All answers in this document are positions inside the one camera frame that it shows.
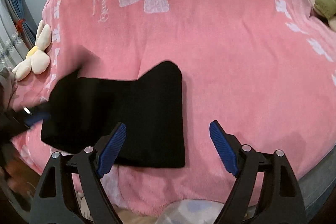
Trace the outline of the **black pants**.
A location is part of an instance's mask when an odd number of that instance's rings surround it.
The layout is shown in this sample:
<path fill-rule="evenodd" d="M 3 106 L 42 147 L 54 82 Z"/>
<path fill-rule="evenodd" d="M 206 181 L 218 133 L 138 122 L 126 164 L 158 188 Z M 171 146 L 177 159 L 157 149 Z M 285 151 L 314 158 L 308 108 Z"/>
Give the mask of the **black pants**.
<path fill-rule="evenodd" d="M 133 81 L 79 77 L 60 79 L 49 96 L 51 116 L 42 142 L 78 153 L 109 135 L 118 123 L 126 139 L 116 163 L 141 168 L 185 166 L 182 74 L 164 61 Z"/>

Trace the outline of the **cream flower plush toy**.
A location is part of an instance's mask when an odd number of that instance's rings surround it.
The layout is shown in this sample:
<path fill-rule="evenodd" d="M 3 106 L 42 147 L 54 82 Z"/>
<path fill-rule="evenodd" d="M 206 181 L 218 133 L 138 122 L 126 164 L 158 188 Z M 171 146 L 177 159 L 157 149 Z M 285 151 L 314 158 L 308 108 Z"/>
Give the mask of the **cream flower plush toy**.
<path fill-rule="evenodd" d="M 13 69 L 17 81 L 23 80 L 31 72 L 35 75 L 41 75 L 48 68 L 51 59 L 45 51 L 51 42 L 51 28 L 41 20 L 38 25 L 35 46 L 29 50 L 26 58 Z"/>

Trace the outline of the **blue curtain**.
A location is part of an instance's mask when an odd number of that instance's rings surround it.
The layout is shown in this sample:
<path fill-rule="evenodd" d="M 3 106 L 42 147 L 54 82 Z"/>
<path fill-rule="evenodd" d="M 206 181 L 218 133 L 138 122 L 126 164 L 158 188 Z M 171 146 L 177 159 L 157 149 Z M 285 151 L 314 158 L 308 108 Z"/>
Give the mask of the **blue curtain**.
<path fill-rule="evenodd" d="M 35 44 L 37 26 L 27 21 L 29 13 L 25 9 L 25 0 L 6 0 L 12 12 L 12 18 L 18 32 L 25 37 L 30 46 Z"/>

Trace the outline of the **pink bow-print blanket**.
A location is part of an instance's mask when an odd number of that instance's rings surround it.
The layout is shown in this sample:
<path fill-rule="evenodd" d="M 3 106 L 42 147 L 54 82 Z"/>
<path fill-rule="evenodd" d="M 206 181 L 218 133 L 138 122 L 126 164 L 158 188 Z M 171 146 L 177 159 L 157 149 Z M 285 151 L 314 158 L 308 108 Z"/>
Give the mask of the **pink bow-print blanket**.
<path fill-rule="evenodd" d="M 50 66 L 18 83 L 14 108 L 48 100 L 80 59 L 85 78 L 133 81 L 164 61 L 181 71 L 185 166 L 116 163 L 103 185 L 119 207 L 157 216 L 179 200 L 225 202 L 234 177 L 213 120 L 258 151 L 283 150 L 297 178 L 335 147 L 335 33 L 309 0 L 48 0 L 42 17 Z M 41 130 L 14 139 L 37 173 L 59 150 Z"/>

